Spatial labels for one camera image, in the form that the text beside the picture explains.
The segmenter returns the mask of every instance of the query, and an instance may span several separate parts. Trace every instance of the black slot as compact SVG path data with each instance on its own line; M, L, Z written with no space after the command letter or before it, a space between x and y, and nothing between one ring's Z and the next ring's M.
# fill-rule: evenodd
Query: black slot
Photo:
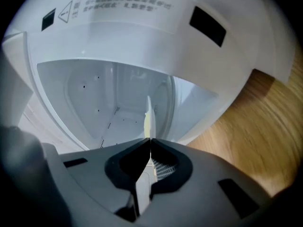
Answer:
M53 20L55 18L55 11L56 11L56 9L50 11L48 14L46 14L43 17L43 19L42 19L42 31L53 24Z
M221 180L218 184L238 212L240 218L247 217L259 208L259 205L232 179Z
M72 161L65 161L63 164L65 165L66 168L71 167L71 166L76 166L76 165L80 165L82 163L87 162L87 159L85 158L79 158L79 159L75 159Z
M222 46L226 30L202 9L195 7L189 24L201 33L205 34L218 46Z

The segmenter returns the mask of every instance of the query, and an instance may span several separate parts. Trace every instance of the wooden floor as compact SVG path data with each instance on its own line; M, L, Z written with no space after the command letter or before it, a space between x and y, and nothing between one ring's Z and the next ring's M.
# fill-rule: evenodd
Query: wooden floor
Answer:
M287 85L253 71L230 108L189 146L224 158L270 195L289 186L303 158L301 48Z

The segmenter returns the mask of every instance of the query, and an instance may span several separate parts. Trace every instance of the white appliance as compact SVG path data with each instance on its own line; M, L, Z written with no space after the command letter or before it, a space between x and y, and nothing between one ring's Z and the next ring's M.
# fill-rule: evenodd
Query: white appliance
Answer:
M27 0L2 42L32 90L19 127L59 153L144 137L188 144L253 69L287 82L294 37L271 0Z

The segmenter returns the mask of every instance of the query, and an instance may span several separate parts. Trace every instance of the warning triangle symbol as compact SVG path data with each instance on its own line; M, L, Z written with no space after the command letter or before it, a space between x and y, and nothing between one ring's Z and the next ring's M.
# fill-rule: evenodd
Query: warning triangle symbol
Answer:
M70 1L69 4L66 5L66 7L62 10L62 12L58 16L58 18L63 20L65 23L68 23L68 18L70 17L71 4L72 1Z

